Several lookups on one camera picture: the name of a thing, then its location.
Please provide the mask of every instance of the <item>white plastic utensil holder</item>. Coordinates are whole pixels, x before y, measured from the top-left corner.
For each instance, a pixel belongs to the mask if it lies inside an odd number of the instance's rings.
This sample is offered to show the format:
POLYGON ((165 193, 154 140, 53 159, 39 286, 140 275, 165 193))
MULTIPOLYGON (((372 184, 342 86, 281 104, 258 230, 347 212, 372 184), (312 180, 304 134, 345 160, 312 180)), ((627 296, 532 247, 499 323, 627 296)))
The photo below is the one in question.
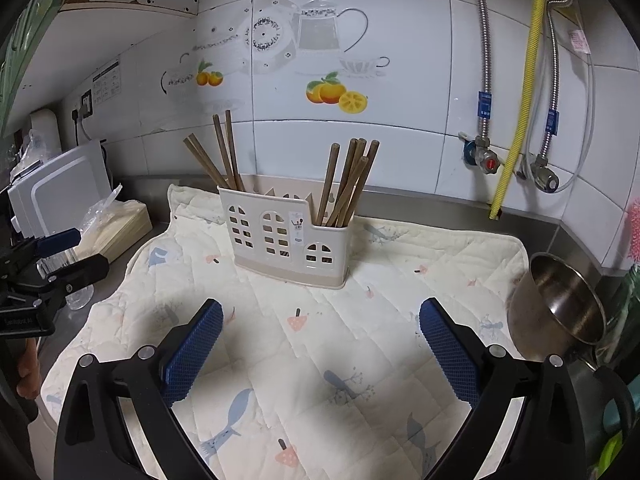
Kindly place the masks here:
MULTIPOLYGON (((313 225, 323 183, 259 175, 242 180, 254 192, 219 190, 236 265, 287 282, 341 288, 350 228, 313 225)), ((325 221, 337 187, 332 186, 325 221)))

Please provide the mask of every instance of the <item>wooden chopstick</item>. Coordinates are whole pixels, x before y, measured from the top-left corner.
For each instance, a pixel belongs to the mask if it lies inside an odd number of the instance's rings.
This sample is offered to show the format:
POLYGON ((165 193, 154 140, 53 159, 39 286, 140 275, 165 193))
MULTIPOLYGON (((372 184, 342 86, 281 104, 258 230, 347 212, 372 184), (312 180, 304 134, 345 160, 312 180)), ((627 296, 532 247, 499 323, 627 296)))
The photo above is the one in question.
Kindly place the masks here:
POLYGON ((338 186, 338 194, 335 197, 337 203, 338 198, 342 194, 344 186, 347 185, 349 174, 351 173, 351 165, 353 164, 353 155, 356 152, 356 143, 358 139, 351 139, 349 141, 349 148, 347 149, 347 157, 344 159, 344 168, 342 168, 342 176, 340 177, 340 186, 338 186))
POLYGON ((218 114, 213 115, 213 127, 216 130, 218 146, 220 147, 220 155, 222 156, 222 164, 224 164, 225 167, 226 179, 229 183, 229 187, 231 189, 236 189, 236 180, 234 178, 233 170, 231 169, 229 154, 226 152, 225 137, 222 135, 222 126, 220 126, 220 117, 218 114))
POLYGON ((378 152, 378 147, 380 146, 380 142, 378 140, 372 140, 369 145, 369 151, 367 152, 367 165, 365 166, 362 174, 358 179, 358 183, 356 184, 356 189, 353 191, 353 196, 351 197, 351 202, 349 206, 346 208, 346 215, 342 219, 342 222, 338 224, 336 227, 346 227, 351 221, 351 215, 353 215, 356 206, 358 205, 358 200, 360 199, 360 195, 362 194, 362 190, 364 189, 364 185, 367 183, 367 179, 369 177, 369 172, 371 171, 371 167, 373 166, 373 160, 376 158, 376 153, 378 152))
POLYGON ((331 226, 335 223, 335 221, 338 218, 338 215, 340 214, 340 211, 351 198, 351 191, 353 191, 353 186, 356 185, 356 182, 358 181, 358 178, 360 177, 360 175, 362 174, 362 171, 367 165, 368 160, 369 159, 367 159, 366 156, 361 156, 360 160, 357 161, 354 167, 354 170, 351 173, 349 180, 347 181, 347 185, 342 190, 342 195, 340 196, 340 199, 336 203, 336 206, 334 207, 334 210, 332 211, 331 216, 329 216, 329 219, 326 221, 327 226, 331 226))
POLYGON ((331 145, 331 151, 329 152, 329 163, 326 167, 326 175, 324 176, 324 187, 322 188, 322 197, 320 198, 320 205, 318 207, 318 216, 316 217, 316 225, 322 225, 324 220, 324 212, 326 210, 326 203, 329 200, 329 192, 331 191, 331 184, 334 182, 335 167, 338 163, 338 154, 340 153, 340 144, 334 142, 331 145))
POLYGON ((189 137, 184 138, 183 142, 185 143, 189 151, 193 154, 195 159, 203 167, 204 171, 206 171, 213 182, 216 183, 216 186, 222 187, 223 189, 229 189, 229 186, 225 182, 225 179, 222 178, 222 175, 220 175, 218 168, 215 167, 215 165, 209 158, 209 155, 207 155, 207 152, 204 151, 204 148, 198 142, 196 136, 190 134, 189 137))
POLYGON ((236 160, 236 145, 234 144, 234 131, 231 126, 231 110, 225 110, 226 118, 226 142, 229 145, 229 153, 231 155, 231 171, 233 179, 236 181, 236 189, 238 191, 246 191, 244 183, 238 172, 238 161, 236 160))
MULTIPOLYGON (((349 173, 349 176, 351 176, 351 174, 353 173, 353 170, 355 169, 355 163, 357 163, 357 161, 360 160, 360 157, 364 155, 364 149, 366 147, 367 147, 367 141, 365 139, 360 138, 356 141, 356 149, 353 154, 354 164, 351 165, 351 171, 349 173)), ((344 219, 347 216, 348 206, 349 206, 349 200, 347 200, 344 207, 340 210, 340 213, 338 214, 338 218, 335 221, 335 227, 342 227, 344 219)))

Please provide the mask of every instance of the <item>stainless steel pot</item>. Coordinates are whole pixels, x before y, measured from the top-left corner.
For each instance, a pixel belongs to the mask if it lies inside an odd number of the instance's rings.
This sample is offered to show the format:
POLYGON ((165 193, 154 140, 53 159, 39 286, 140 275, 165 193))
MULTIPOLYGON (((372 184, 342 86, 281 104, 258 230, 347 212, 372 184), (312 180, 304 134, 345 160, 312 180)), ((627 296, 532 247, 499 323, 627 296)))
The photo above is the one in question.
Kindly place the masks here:
POLYGON ((564 261, 536 253, 516 287, 507 311, 511 339, 525 359, 591 352, 604 335, 600 300, 584 278, 564 261))

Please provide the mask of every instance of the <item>blue label tag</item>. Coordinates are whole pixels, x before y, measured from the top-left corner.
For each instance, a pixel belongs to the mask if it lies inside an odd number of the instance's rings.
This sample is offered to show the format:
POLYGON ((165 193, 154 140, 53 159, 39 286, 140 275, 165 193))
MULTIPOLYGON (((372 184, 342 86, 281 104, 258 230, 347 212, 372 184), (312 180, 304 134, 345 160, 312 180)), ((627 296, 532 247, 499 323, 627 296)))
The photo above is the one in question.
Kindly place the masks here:
POLYGON ((491 94, 489 92, 478 92, 478 117, 491 118, 491 94))
POLYGON ((545 131, 551 135, 558 134, 558 120, 560 118, 560 112, 556 110, 549 110, 546 115, 546 127, 545 131))

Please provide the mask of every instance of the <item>braided metal hose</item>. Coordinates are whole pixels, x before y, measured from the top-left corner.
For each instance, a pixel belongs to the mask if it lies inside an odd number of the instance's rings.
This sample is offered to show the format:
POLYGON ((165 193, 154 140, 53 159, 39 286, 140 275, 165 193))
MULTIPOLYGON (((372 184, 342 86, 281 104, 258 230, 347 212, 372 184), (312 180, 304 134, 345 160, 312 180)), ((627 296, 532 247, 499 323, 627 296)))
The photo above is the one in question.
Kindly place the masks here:
MULTIPOLYGON (((553 9, 561 9, 562 7, 570 7, 574 0, 549 0, 546 3, 546 20, 549 26, 549 38, 551 41, 551 59, 552 59, 552 79, 551 79, 551 94, 549 96, 549 113, 556 113, 558 111, 558 94, 560 91, 560 61, 558 54, 558 38, 556 37, 556 28, 554 26, 554 19, 552 11, 553 9)), ((542 146, 540 147, 540 157, 543 160, 548 159, 549 147, 551 146, 551 139, 554 136, 552 131, 547 128, 545 136, 542 139, 542 146)))
MULTIPOLYGON (((491 36, 489 33, 489 11, 486 0, 476 0, 480 17, 480 38, 482 43, 482 92, 491 93, 491 36)), ((479 137, 489 139, 489 119, 479 118, 479 137)))

